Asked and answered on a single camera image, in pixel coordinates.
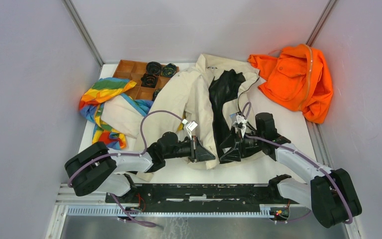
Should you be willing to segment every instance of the wooden tray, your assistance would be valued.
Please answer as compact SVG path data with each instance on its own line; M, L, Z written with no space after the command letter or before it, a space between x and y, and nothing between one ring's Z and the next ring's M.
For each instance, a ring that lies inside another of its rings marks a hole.
M121 60L116 68L116 71L113 77L128 79L130 81L137 82L134 88L125 92L129 97L134 100L149 100L151 101L153 98L153 93L156 89L163 88L166 83L171 79L167 77L158 76L157 84L155 88L149 88L145 86L141 86L141 77L146 73L147 62L139 62L139 61L126 61Z

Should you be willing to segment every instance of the metal floor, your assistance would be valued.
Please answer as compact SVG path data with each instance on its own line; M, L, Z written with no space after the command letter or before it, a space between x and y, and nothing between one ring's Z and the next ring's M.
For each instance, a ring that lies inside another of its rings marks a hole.
M159 225L145 228L116 217L67 216L62 239L347 239L343 224L322 227L313 215L275 225L264 218L142 217Z

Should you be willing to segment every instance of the white cloth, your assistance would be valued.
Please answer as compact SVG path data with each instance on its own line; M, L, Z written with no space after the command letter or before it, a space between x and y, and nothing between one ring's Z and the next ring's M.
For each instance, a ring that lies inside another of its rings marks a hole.
M224 71L234 69L236 73L243 73L246 82L242 83L238 90L238 99L226 103L223 106L223 113L226 116L236 113L239 108L242 109L248 102L246 90L258 79L258 69L253 68L248 62L240 62L226 58L201 54L195 67L190 67L178 72L164 86L162 91L150 109L150 112L156 110L171 111L179 116L186 113L187 120L195 120L198 127L193 131L201 144L216 156L216 160L200 163L190 163L189 165L199 169L212 169L219 164L216 152L216 145L213 135L213 111L209 100L208 87L213 79L219 79ZM251 110L248 121L255 125L254 113ZM147 145L157 141L165 132L175 132L180 125L177 118L170 114L158 113L146 118L143 125L143 132ZM143 140L137 138L134 149L136 151L144 148ZM257 153L243 161L253 160L263 156L262 152Z
M126 136L137 138L143 116L123 96L113 97L104 103L101 119Z

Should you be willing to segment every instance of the orange pocket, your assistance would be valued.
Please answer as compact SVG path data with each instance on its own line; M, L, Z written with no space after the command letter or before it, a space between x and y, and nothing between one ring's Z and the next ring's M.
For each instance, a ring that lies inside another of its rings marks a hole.
M281 101L288 102L303 89L306 81L305 58L283 58L266 82L266 88Z

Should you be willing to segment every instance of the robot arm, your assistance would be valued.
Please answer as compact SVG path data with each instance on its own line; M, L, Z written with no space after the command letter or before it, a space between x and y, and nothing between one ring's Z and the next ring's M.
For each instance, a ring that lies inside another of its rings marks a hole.
M80 170L99 156L104 158ZM116 172L155 172L166 165L165 159L179 157L188 157L192 162L215 159L196 136L186 137L179 142L175 133L166 132L144 154L128 151L118 153L108 149L103 142L96 142L68 160L65 170L70 178L79 171L71 185L77 196L100 191L121 197L135 186L128 174L115 174Z
M246 133L246 119L243 117L236 117L233 126L228 138L220 145L228 149L220 158L220 163L222 159L240 161L241 158L262 150L273 160L287 166L305 182L297 182L289 175L273 178L269 181L272 197L290 199L306 206L327 228L344 222L349 217L337 190L343 195L352 216L362 212L349 174L343 169L332 170L312 160L307 161L307 157L303 158L304 155L297 151L290 140L278 134L271 114L257 114L257 129L250 133ZM98 162L91 163L98 157L101 157ZM110 153L104 143L97 142L70 159L65 164L65 169L70 178L77 173L72 179L72 187L77 196L97 190L129 200L129 197L135 195L136 188L133 181L128 174L113 172L155 172L165 166L165 159L179 157L188 157L191 162L215 159L215 156L200 144L196 136L186 137L184 141L179 142L175 133L167 132L157 142L151 144L144 154Z
M326 228L345 222L349 218L338 190L352 216L361 214L362 207L348 172L343 169L332 170L298 152L290 140L277 133L271 114L257 114L256 124L257 136L249 137L270 141L261 143L262 151L291 169L305 182L297 182L286 174L271 179L269 187L276 197L293 200L311 209L317 220Z

